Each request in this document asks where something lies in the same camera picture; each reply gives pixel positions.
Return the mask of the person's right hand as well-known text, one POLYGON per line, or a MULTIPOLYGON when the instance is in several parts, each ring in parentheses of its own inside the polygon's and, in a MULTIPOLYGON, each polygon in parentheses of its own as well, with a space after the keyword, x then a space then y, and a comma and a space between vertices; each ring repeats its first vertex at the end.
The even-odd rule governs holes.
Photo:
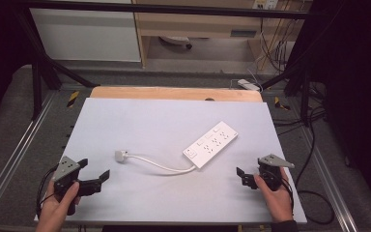
POLYGON ((254 175, 254 180, 265 198, 272 222, 279 223, 293 220, 293 207, 291 206, 292 200, 289 191, 283 186, 276 191, 272 191, 258 174, 254 175))

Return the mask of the white cabinet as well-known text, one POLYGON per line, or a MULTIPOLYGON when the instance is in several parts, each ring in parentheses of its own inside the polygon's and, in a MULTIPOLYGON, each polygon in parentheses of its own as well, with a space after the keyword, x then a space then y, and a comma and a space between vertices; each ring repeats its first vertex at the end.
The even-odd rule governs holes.
POLYGON ((56 60, 141 60, 133 14, 32 9, 46 53, 56 60))

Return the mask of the white wall socket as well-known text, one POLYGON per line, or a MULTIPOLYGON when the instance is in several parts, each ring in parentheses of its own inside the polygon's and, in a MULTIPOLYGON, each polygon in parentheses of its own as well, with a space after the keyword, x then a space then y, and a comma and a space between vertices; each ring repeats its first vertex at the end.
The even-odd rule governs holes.
POLYGON ((276 8, 278 0, 254 0, 253 8, 259 10, 273 10, 276 8))

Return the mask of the office chair base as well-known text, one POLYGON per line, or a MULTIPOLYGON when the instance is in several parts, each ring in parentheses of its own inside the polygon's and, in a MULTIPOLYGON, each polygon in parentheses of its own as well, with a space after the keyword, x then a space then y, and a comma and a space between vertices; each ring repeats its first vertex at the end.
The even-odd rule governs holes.
POLYGON ((192 49, 192 44, 187 37, 161 37, 167 43, 175 45, 184 45, 186 49, 192 49))

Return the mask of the black metal frame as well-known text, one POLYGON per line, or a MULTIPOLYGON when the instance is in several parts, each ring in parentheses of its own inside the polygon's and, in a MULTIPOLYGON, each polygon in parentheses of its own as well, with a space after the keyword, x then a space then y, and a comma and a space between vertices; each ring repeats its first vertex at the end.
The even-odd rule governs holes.
POLYGON ((65 74, 77 83, 94 88, 92 83, 80 75, 70 71, 63 65, 48 56, 43 48, 39 33, 32 25, 33 20, 26 18, 30 8, 50 10, 72 10, 92 12, 118 12, 118 13, 141 13, 141 14, 166 14, 166 15, 215 15, 229 17, 258 17, 258 18, 290 18, 308 19, 318 18, 321 14, 307 12, 288 12, 276 10, 245 10, 237 8, 196 7, 196 6, 170 6, 150 4, 125 4, 125 3, 102 3, 81 1, 51 1, 51 0, 13 0, 11 10, 20 28, 27 37, 27 43, 31 46, 33 89, 34 89, 34 114, 36 119, 42 110, 41 77, 52 90, 61 88, 62 83, 55 71, 65 74))

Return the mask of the light wooden desk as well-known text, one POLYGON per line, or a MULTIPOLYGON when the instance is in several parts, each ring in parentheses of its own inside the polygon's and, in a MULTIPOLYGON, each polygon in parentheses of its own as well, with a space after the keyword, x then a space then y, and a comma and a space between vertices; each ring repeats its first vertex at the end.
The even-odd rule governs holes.
MULTIPOLYGON (((254 0, 131 0, 134 4, 253 8, 254 0)), ((274 10, 307 12, 312 0, 278 0, 274 10)), ((196 14, 141 14, 134 15, 141 62, 147 64, 152 37, 188 37, 243 39, 248 42, 252 55, 259 58, 267 49, 282 40, 282 31, 288 21, 279 18, 249 18, 196 14)))

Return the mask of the small white floor power strip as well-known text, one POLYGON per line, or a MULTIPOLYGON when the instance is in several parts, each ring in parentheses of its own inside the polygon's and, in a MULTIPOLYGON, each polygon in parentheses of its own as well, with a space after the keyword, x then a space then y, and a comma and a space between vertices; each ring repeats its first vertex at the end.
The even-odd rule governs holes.
POLYGON ((260 88, 257 85, 247 81, 246 79, 238 80, 238 84, 245 90, 260 91, 260 88))

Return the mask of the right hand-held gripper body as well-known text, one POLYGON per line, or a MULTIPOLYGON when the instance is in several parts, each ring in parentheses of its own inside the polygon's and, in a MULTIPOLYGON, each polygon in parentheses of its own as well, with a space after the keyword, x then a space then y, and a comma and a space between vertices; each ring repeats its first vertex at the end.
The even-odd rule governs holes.
POLYGON ((295 165, 277 155, 270 154, 262 158, 258 158, 260 176, 263 178, 267 186, 276 191, 282 185, 281 167, 294 168, 295 165))

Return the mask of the pale grey table mat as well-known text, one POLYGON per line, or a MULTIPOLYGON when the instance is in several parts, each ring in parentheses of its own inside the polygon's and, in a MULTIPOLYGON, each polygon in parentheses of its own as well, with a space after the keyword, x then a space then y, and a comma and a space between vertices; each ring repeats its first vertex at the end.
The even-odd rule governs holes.
POLYGON ((87 159, 79 177, 110 171, 101 192, 69 218, 82 224, 253 224, 271 217, 260 191, 245 187, 237 167, 283 154, 263 102, 87 99, 64 151, 87 159), (217 123, 239 135, 201 169, 183 150, 217 123), (128 152, 124 162, 115 152, 128 152))

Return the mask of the aluminium floor rail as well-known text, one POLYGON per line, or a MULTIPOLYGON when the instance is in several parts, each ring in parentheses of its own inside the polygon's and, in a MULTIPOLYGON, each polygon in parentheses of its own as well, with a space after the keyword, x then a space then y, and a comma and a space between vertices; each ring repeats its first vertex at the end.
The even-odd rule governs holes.
POLYGON ((16 144, 9 160, 6 162, 3 170, 0 173, 0 198, 5 191, 7 185, 9 184, 11 178, 13 177, 18 165, 20 164, 23 156, 27 152, 30 144, 32 143, 37 131, 39 130, 45 116, 47 115, 55 97, 57 96, 57 91, 49 91, 43 101, 43 109, 38 114, 37 118, 32 120, 25 133, 22 135, 19 142, 16 144))
POLYGON ((334 210, 335 216, 343 232, 357 232, 357 225, 350 213, 346 202, 339 190, 338 185, 333 179, 326 162, 323 159, 316 140, 312 135, 310 128, 302 128, 301 132, 306 139, 307 145, 312 150, 311 159, 321 179, 322 186, 328 196, 328 200, 334 210))

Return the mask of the person's left hand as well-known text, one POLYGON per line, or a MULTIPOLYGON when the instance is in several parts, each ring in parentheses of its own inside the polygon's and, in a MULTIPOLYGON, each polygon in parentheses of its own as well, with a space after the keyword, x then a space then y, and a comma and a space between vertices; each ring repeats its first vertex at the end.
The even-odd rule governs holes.
POLYGON ((49 195, 43 202, 42 212, 36 227, 36 232, 61 232, 71 203, 77 204, 79 183, 74 183, 61 201, 54 196, 54 182, 50 181, 46 193, 49 195))

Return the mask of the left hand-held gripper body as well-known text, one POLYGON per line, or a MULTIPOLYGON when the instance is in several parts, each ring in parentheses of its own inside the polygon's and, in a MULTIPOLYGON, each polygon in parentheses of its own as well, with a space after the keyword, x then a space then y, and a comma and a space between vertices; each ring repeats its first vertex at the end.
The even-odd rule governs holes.
POLYGON ((62 157, 59 161, 53 182, 54 192, 60 199, 63 199, 70 186, 77 180, 79 170, 80 164, 68 157, 62 157))

